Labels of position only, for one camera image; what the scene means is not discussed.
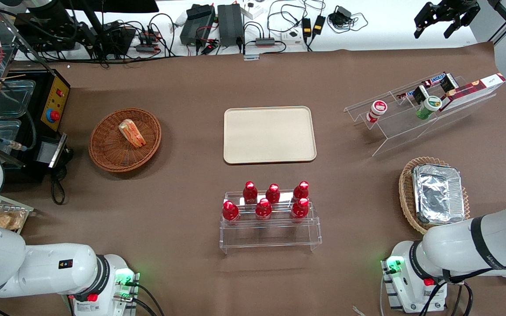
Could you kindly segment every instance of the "red switch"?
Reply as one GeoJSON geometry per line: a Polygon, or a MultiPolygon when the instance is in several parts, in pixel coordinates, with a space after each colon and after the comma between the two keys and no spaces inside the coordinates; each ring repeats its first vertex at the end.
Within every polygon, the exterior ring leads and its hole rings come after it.
{"type": "Polygon", "coordinates": [[[431,286],[431,285],[434,285],[434,280],[433,279],[425,279],[425,280],[423,280],[423,283],[425,284],[425,286],[431,286]]]}
{"type": "Polygon", "coordinates": [[[58,112],[58,111],[52,111],[52,112],[50,112],[50,118],[51,118],[54,122],[56,122],[56,121],[60,120],[60,112],[58,112]]]}
{"type": "Polygon", "coordinates": [[[89,302],[96,302],[97,298],[99,298],[99,296],[97,294],[94,294],[94,293],[87,295],[87,300],[89,302]]]}

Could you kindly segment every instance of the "foil lid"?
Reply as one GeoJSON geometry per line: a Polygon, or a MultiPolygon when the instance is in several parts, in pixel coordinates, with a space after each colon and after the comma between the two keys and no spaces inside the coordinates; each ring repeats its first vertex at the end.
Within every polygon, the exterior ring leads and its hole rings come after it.
{"type": "Polygon", "coordinates": [[[462,181],[456,168],[433,164],[413,168],[417,219],[423,224],[443,225],[466,219],[462,181]]]}

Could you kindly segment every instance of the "white table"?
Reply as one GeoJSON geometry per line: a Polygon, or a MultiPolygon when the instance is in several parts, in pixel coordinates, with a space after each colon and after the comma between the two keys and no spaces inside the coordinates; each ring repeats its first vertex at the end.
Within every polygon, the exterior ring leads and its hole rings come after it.
{"type": "MultiPolygon", "coordinates": [[[[219,4],[231,4],[231,0],[218,0],[214,3],[214,6],[219,4]]],[[[265,12],[255,18],[255,22],[259,22],[265,30],[265,36],[267,32],[267,13],[269,6],[273,3],[272,0],[266,0],[261,3],[261,6],[265,8],[265,12]]],[[[157,2],[160,12],[169,14],[175,21],[181,12],[191,8],[192,4],[205,4],[205,2],[193,1],[193,0],[176,0],[176,1],[160,1],[157,2]]],[[[278,12],[283,4],[295,4],[303,6],[303,2],[300,0],[292,0],[290,2],[277,2],[273,5],[271,12],[278,12]]],[[[317,7],[318,3],[309,1],[308,4],[317,7]]],[[[344,6],[347,10],[353,14],[361,12],[368,20],[368,26],[360,30],[359,32],[346,32],[343,34],[335,34],[325,23],[323,31],[320,36],[317,36],[311,45],[314,51],[329,51],[329,50],[405,50],[405,49],[416,49],[416,48],[455,48],[463,47],[471,44],[476,44],[476,39],[472,34],[470,28],[460,28],[460,30],[454,32],[452,36],[445,39],[443,36],[444,30],[450,25],[449,22],[441,22],[428,27],[424,30],[423,34],[419,39],[415,39],[413,32],[415,32],[415,24],[413,19],[416,14],[423,8],[425,0],[403,0],[399,2],[392,2],[388,0],[363,0],[347,2],[340,0],[326,0],[326,8],[323,10],[323,16],[329,15],[335,9],[336,5],[344,6]]],[[[289,11],[295,18],[301,19],[303,9],[286,7],[285,10],[289,11]]],[[[311,18],[311,23],[315,22],[315,18],[319,14],[319,10],[307,7],[308,18],[311,18]]],[[[104,22],[112,22],[115,20],[128,21],[139,21],[147,26],[150,18],[155,14],[115,14],[105,13],[104,22]]],[[[76,16],[78,21],[86,22],[90,25],[87,17],[82,11],[76,10],[76,16]]],[[[97,17],[101,19],[101,14],[97,13],[97,17]]],[[[170,21],[165,16],[156,17],[153,22],[161,28],[163,36],[167,40],[167,44],[171,42],[170,21]]],[[[282,29],[286,30],[291,24],[280,16],[271,17],[271,29],[282,29]]],[[[187,47],[183,46],[179,40],[179,34],[181,28],[175,30],[175,42],[173,44],[173,53],[179,56],[187,56],[187,47]]],[[[210,38],[217,38],[219,36],[218,30],[210,32],[210,38]]],[[[256,28],[248,27],[246,32],[246,42],[255,40],[259,36],[256,28]]],[[[280,40],[280,33],[276,32],[271,34],[275,40],[280,40]]],[[[132,46],[139,44],[139,40],[135,39],[132,46]]],[[[189,47],[192,54],[195,54],[194,47],[189,47]]],[[[280,50],[281,47],[273,48],[256,48],[254,44],[247,46],[247,54],[258,54],[260,52],[267,52],[271,50],[280,50]]],[[[305,45],[301,46],[288,46],[286,52],[304,52],[306,51],[305,45]]],[[[237,54],[237,46],[230,46],[229,48],[221,48],[219,54],[237,54]]],[[[84,48],[77,48],[76,50],[70,50],[64,52],[64,55],[68,59],[84,59],[89,58],[89,55],[84,48]]],[[[128,55],[131,57],[141,56],[148,57],[149,54],[139,54],[135,52],[134,48],[130,48],[128,55]]],[[[16,60],[26,60],[26,57],[19,53],[16,60]]]]}

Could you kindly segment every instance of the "green cap jar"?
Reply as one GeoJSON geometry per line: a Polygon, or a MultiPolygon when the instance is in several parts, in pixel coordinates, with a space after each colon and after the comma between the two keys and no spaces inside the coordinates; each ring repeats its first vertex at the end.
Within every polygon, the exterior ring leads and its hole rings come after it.
{"type": "Polygon", "coordinates": [[[437,96],[429,96],[421,103],[421,107],[415,113],[421,120],[426,120],[431,114],[437,112],[442,106],[442,101],[437,96]]]}

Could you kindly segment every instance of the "brown wicker basket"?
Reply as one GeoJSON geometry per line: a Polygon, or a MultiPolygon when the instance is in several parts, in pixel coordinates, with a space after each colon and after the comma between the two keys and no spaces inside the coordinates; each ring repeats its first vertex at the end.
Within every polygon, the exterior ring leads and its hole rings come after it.
{"type": "MultiPolygon", "coordinates": [[[[448,164],[442,160],[432,157],[415,158],[405,165],[405,168],[403,168],[401,176],[399,177],[399,200],[401,202],[403,214],[413,228],[418,230],[421,234],[425,234],[427,230],[434,227],[434,225],[423,224],[417,219],[412,174],[413,168],[422,164],[435,164],[441,166],[448,166],[448,164]]],[[[468,194],[466,193],[466,189],[464,187],[462,187],[462,198],[464,199],[466,219],[468,219],[470,218],[470,204],[468,203],[468,194]]]]}
{"type": "Polygon", "coordinates": [[[157,118],[139,108],[125,108],[103,118],[91,133],[89,156],[102,170],[127,172],[145,164],[155,154],[161,141],[157,118]],[[135,148],[120,132],[118,125],[132,119],[146,145],[135,148]]]}

